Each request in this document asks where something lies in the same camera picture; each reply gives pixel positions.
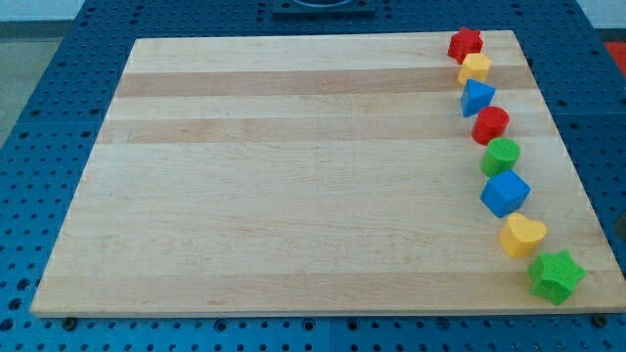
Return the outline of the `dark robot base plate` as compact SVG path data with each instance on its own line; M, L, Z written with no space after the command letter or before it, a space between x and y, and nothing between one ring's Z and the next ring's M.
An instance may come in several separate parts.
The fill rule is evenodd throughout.
M271 0L274 17L373 15L377 0Z

